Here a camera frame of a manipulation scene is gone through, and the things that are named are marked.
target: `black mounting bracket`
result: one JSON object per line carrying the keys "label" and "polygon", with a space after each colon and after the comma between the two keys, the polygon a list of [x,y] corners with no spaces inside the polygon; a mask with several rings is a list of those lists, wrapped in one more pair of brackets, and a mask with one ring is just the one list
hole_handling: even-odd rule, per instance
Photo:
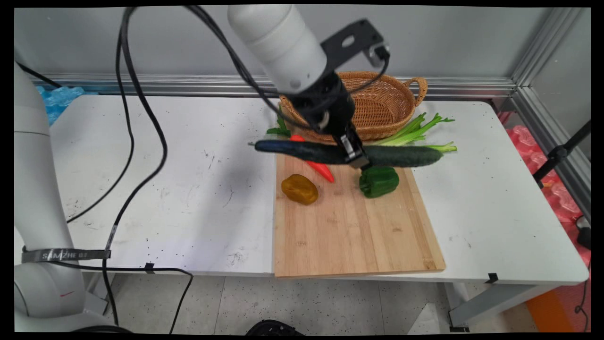
{"label": "black mounting bracket", "polygon": [[327,65],[320,78],[334,72],[336,68],[363,52],[374,67],[383,65],[383,60],[375,53],[378,47],[388,48],[384,38],[367,19],[361,19],[342,28],[321,43],[327,56]]}

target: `table leg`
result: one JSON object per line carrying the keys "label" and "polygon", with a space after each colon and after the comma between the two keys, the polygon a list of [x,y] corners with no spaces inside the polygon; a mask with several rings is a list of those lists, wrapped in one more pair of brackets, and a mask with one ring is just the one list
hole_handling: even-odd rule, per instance
{"label": "table leg", "polygon": [[[450,292],[454,292],[454,288],[454,286],[449,287],[447,289],[447,295],[449,295]],[[463,294],[458,294],[461,295],[460,299],[450,301],[450,303],[460,303],[458,306],[453,307],[449,312],[451,323],[454,327],[465,327],[469,322],[499,314],[554,288],[556,288],[556,286],[493,284],[483,293],[467,301],[463,301]]]}

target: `speckled floor tile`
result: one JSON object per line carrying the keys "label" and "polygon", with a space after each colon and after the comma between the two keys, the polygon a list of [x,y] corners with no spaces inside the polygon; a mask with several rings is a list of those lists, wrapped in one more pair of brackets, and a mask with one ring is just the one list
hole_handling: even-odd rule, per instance
{"label": "speckled floor tile", "polygon": [[[488,284],[466,284],[467,294],[471,298],[487,290]],[[512,307],[492,318],[480,320],[469,324],[472,333],[510,333],[510,332],[538,332],[533,316],[526,304],[522,303]]]}
{"label": "speckled floor tile", "polygon": [[[116,274],[111,287],[120,326],[135,333],[167,334],[187,282],[185,275]],[[212,334],[223,284],[224,276],[194,277],[173,333]]]}
{"label": "speckled floor tile", "polygon": [[405,335],[426,303],[434,303],[441,333],[448,333],[449,301],[438,283],[380,281],[380,298],[386,335]]}
{"label": "speckled floor tile", "polygon": [[[116,275],[112,287],[120,325],[137,333],[167,333],[187,280]],[[488,286],[466,285],[470,298]],[[262,319],[275,319],[305,335],[403,335],[429,302],[440,332],[448,334],[449,304],[440,283],[196,276],[174,333],[244,335]],[[111,319],[111,312],[106,317]],[[471,333],[538,331],[525,304],[469,327]]]}
{"label": "speckled floor tile", "polygon": [[378,284],[350,280],[225,280],[217,335],[244,335],[274,319],[304,335],[383,335]]}

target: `black tape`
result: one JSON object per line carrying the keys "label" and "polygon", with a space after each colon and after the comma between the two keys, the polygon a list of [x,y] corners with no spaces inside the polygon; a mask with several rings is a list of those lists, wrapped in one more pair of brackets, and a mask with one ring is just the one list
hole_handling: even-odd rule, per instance
{"label": "black tape", "polygon": [[497,273],[489,273],[489,280],[485,283],[494,283],[497,280],[499,280],[499,278],[497,277]]}
{"label": "black tape", "polygon": [[147,274],[155,274],[155,272],[153,271],[153,266],[154,266],[153,263],[147,262],[145,264],[145,269],[146,269],[145,271],[147,272]]}

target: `black strap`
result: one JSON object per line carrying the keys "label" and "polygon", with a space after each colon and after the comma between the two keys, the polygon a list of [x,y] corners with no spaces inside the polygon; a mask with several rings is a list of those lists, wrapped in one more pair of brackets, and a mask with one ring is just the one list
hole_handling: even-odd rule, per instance
{"label": "black strap", "polygon": [[23,253],[21,254],[21,263],[69,260],[103,260],[108,258],[111,258],[111,250],[52,248],[29,251],[26,250],[25,246],[23,246]]}

